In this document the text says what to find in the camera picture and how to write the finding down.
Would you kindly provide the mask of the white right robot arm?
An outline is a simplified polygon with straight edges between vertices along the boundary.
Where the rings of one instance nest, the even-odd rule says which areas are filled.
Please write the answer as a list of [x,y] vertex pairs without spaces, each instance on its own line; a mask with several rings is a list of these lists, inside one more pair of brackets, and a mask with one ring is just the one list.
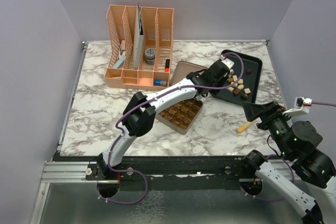
[[243,102],[247,121],[260,119],[258,129],[269,131],[280,150],[280,158],[291,161],[291,169],[307,185],[306,194],[281,175],[259,151],[252,150],[241,164],[246,177],[266,182],[295,209],[303,223],[335,223],[335,166],[332,159],[318,150],[323,138],[309,121],[287,122],[292,116],[308,114],[314,101],[297,97],[293,109],[277,102],[265,104]]

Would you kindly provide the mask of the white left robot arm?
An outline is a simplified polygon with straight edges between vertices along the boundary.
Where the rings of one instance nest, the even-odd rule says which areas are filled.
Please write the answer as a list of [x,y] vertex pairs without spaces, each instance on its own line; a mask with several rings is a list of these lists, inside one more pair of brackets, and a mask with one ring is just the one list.
[[164,90],[149,95],[140,91],[134,94],[116,123],[120,134],[97,158],[99,175],[104,179],[115,175],[116,166],[121,163],[125,152],[136,138],[151,131],[157,114],[178,102],[222,89],[233,66],[234,62],[227,58],[217,60],[203,72],[190,72]]

